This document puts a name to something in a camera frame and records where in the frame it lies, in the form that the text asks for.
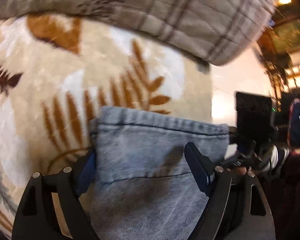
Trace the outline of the person's hand with gripper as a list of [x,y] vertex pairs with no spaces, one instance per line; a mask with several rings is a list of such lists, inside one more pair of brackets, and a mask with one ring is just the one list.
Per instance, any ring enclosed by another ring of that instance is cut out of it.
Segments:
[[262,157],[259,157],[253,152],[251,158],[248,158],[246,155],[237,150],[236,157],[240,164],[235,165],[234,170],[241,175],[245,175],[248,171],[253,171],[254,174],[266,173],[271,170],[272,155],[272,148]]

